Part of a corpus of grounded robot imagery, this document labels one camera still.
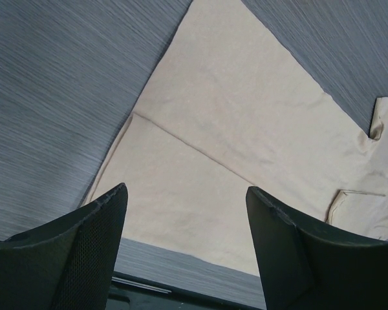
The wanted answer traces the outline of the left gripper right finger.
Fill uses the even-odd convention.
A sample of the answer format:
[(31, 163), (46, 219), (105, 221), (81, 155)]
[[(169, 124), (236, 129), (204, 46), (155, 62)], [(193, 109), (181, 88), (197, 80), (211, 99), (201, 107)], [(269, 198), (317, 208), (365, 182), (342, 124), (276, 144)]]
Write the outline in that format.
[(258, 187), (246, 208), (268, 309), (388, 309), (388, 242), (289, 207)]

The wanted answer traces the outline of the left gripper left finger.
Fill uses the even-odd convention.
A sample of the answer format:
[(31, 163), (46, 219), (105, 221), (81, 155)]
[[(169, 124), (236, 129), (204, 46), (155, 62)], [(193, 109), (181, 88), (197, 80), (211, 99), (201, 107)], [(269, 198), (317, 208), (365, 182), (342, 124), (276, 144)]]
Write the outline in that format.
[(105, 309), (127, 201), (121, 183), (0, 241), (0, 309)]

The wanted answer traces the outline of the beige t shirt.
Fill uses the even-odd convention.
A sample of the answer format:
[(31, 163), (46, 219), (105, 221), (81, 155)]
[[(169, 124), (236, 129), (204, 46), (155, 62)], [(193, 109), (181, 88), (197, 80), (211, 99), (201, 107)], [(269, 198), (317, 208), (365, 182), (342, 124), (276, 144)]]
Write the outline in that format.
[(194, 1), (86, 202), (119, 183), (125, 238), (248, 274), (251, 186), (388, 240), (388, 97), (365, 133), (244, 4)]

